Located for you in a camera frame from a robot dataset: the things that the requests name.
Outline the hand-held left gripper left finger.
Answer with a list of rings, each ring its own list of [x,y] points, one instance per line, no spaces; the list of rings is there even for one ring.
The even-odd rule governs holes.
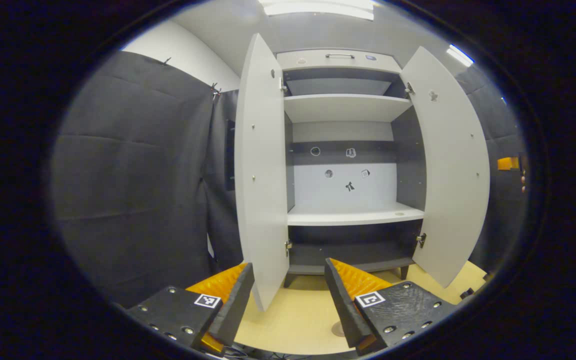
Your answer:
[[[186,288],[167,285],[125,313],[169,341],[222,356],[233,345],[254,282],[253,264],[244,262]]]

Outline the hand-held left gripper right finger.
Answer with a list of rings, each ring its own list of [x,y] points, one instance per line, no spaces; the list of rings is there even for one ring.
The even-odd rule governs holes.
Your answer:
[[[391,284],[332,258],[325,260],[324,278],[346,342],[359,356],[402,346],[457,309],[412,281]]]

